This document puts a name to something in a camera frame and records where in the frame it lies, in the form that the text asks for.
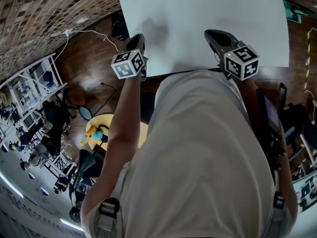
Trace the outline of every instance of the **wooden floor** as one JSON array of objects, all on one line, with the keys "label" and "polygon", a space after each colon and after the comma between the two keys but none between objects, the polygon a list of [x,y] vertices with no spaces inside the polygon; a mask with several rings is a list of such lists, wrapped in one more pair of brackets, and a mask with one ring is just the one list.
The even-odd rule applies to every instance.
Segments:
[{"label": "wooden floor", "polygon": [[[303,104],[312,115],[312,96],[304,93],[306,82],[307,60],[307,30],[317,26],[317,21],[303,19],[302,24],[288,21],[290,40],[290,64],[289,67],[262,67],[255,81],[259,87],[264,88],[265,94],[278,106],[279,84],[283,82],[288,88],[286,103]],[[111,19],[103,20],[91,28],[101,33],[111,34]],[[119,49],[124,43],[110,37]],[[114,46],[102,36],[95,33],[82,33],[72,38],[64,52],[56,60],[56,66],[63,80],[68,82],[70,97],[74,104],[82,104],[84,96],[97,96],[102,102],[111,96],[113,89],[101,85],[105,83],[118,89],[122,89],[123,80],[118,80],[111,69],[113,55],[117,54]],[[160,79],[152,78],[142,83],[141,91],[156,92]],[[307,89],[317,96],[317,32],[311,33],[311,70]],[[114,94],[107,104],[99,111],[113,113],[118,101],[118,95]],[[80,146],[82,135],[87,121],[77,116],[71,122],[72,132],[67,142],[73,144],[72,155],[76,156],[78,149],[89,147]]]}]

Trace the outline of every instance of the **desk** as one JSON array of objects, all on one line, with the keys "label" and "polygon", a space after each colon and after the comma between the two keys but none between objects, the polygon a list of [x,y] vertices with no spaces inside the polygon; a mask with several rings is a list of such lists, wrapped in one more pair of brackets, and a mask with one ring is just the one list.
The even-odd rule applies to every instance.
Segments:
[{"label": "desk", "polygon": [[[105,115],[99,115],[99,116],[95,116],[94,118],[92,118],[86,125],[86,130],[88,131],[89,128],[91,126],[96,126],[98,128],[99,125],[106,125],[108,127],[110,127],[111,121],[113,118],[113,114],[105,114]],[[108,136],[108,130],[106,128],[101,128],[101,130],[103,131],[104,135]],[[139,139],[139,145],[138,147],[140,148],[143,143],[145,142],[146,138],[147,138],[147,132],[148,132],[148,125],[146,123],[141,122],[140,123],[140,139]],[[96,139],[90,139],[88,141],[88,144],[90,146],[91,149],[93,149],[95,147],[96,144],[100,145],[101,141],[100,140],[96,140]],[[107,143],[103,143],[101,145],[102,148],[104,148],[105,150],[107,150]]]},{"label": "desk", "polygon": [[143,33],[147,74],[216,68],[207,29],[233,34],[260,55],[260,66],[288,67],[283,0],[120,0],[130,36]]}]

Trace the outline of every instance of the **white table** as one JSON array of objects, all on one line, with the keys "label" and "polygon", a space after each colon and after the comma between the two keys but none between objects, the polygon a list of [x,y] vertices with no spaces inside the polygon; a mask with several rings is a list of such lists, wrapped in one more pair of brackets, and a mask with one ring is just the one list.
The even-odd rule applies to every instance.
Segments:
[{"label": "white table", "polygon": [[145,36],[148,76],[218,62],[207,29],[230,32],[260,55],[260,66],[288,66],[288,28],[282,0],[120,0],[130,36]]}]

